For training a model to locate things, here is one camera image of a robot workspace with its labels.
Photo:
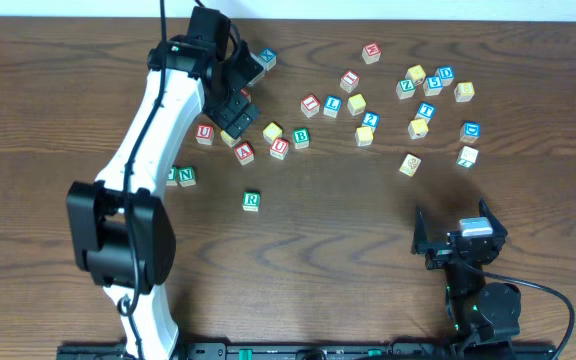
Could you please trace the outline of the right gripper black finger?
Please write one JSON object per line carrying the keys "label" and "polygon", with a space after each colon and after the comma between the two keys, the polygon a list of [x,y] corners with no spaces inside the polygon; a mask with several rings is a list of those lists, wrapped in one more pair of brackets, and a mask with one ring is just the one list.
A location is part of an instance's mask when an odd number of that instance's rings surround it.
{"label": "right gripper black finger", "polygon": [[485,200],[481,198],[478,202],[479,214],[481,217],[485,217],[493,230],[493,234],[495,237],[507,237],[508,231],[507,229],[501,224],[501,222],[493,215],[492,211],[490,210],[489,206],[486,204]]}
{"label": "right gripper black finger", "polygon": [[413,233],[413,241],[411,245],[411,253],[417,255],[425,255],[430,252],[438,252],[449,248],[449,243],[446,239],[439,240],[438,238],[431,238],[420,207],[415,208],[415,226]]}

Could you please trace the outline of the yellow O block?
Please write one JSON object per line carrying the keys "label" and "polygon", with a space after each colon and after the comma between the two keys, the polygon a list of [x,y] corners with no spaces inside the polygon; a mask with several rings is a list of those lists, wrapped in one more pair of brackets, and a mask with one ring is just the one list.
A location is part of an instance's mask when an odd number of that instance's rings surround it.
{"label": "yellow O block", "polygon": [[230,136],[225,130],[220,132],[220,136],[223,142],[230,148],[235,147],[241,141],[240,137],[234,138]]}

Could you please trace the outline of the green B block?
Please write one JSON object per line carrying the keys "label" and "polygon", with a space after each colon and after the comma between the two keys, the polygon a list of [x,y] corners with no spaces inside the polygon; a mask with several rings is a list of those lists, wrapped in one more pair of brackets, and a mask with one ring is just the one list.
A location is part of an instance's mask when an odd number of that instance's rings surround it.
{"label": "green B block", "polygon": [[298,128],[293,131],[293,144],[296,149],[309,147],[310,135],[307,128]]}

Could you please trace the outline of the green R block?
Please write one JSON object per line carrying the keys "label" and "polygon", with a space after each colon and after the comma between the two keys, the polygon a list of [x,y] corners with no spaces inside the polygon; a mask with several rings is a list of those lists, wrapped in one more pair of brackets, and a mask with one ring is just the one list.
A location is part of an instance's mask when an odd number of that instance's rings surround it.
{"label": "green R block", "polygon": [[245,192],[242,198],[242,208],[244,211],[258,212],[260,208],[261,195],[257,192]]}

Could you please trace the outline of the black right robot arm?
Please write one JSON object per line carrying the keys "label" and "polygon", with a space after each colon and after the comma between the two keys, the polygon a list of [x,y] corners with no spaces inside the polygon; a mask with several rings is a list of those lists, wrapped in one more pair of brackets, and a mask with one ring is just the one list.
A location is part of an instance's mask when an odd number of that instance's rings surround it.
{"label": "black right robot arm", "polygon": [[509,283],[488,283],[483,267],[500,254],[507,229],[487,204],[479,215],[459,221],[444,240],[432,240],[420,209],[416,210],[411,252],[425,257],[428,270],[446,277],[446,308],[465,346],[508,341],[520,332],[521,293]]}

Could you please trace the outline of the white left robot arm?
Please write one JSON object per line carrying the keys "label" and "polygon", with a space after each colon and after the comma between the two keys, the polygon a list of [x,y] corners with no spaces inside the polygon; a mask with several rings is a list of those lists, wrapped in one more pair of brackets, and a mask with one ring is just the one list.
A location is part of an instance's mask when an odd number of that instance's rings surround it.
{"label": "white left robot arm", "polygon": [[259,116],[241,90],[264,70],[220,11],[197,5],[188,31],[148,55],[142,103],[119,149],[92,183],[74,182],[66,207],[77,266],[111,298],[127,340],[62,345],[59,359],[184,359],[165,281],[176,237],[163,205],[186,132],[206,115],[236,138]]}

